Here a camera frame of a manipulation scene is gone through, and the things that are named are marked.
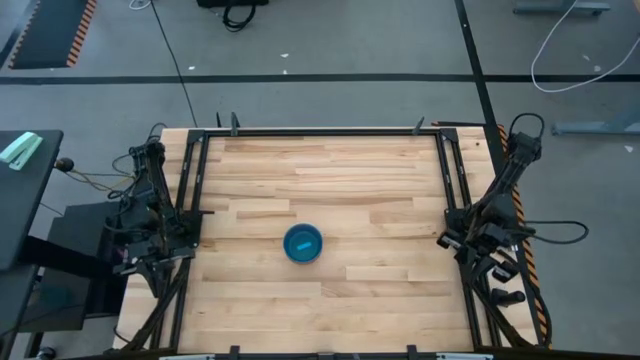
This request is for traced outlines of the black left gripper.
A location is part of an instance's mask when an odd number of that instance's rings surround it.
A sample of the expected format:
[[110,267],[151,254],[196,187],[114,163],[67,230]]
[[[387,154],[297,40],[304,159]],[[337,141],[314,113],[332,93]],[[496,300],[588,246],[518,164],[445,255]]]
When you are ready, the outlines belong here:
[[139,273],[149,285],[152,295],[158,297],[164,295],[171,283],[173,262],[193,258],[196,243],[170,240],[166,243],[166,247],[162,247],[152,240],[145,240],[129,243],[122,250],[122,261],[114,266],[113,273],[117,275]]

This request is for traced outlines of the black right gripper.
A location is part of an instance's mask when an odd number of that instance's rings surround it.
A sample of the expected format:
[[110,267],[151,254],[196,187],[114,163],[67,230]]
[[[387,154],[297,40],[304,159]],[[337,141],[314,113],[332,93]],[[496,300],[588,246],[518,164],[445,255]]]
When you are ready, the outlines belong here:
[[509,246],[509,236],[506,231],[495,225],[485,224],[476,230],[468,232],[469,238],[452,229],[445,230],[437,239],[436,244],[444,249],[455,250],[454,259],[461,270],[461,278],[471,287],[486,278],[489,270],[493,277],[502,283],[513,279],[519,270],[509,258],[498,262],[492,257],[500,247]]

